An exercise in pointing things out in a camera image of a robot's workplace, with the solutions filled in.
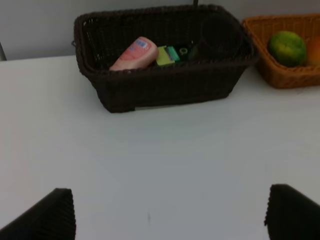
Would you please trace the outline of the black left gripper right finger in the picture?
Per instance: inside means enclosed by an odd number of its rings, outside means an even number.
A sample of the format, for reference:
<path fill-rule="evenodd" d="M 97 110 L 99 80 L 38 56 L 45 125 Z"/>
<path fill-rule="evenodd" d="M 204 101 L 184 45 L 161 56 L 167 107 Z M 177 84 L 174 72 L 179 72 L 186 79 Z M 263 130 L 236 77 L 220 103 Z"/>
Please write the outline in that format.
<path fill-rule="evenodd" d="M 318 240 L 320 205 L 288 184 L 273 184 L 264 225 L 270 240 Z"/>

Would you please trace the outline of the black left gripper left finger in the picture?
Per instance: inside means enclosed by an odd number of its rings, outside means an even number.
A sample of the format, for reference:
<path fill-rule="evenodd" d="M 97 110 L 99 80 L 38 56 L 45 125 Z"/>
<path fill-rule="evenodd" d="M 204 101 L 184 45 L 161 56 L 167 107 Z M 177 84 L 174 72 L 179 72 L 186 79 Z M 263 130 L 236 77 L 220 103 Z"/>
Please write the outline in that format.
<path fill-rule="evenodd" d="M 72 190 L 55 188 L 0 229 L 2 240 L 74 240 L 76 216 Z"/>

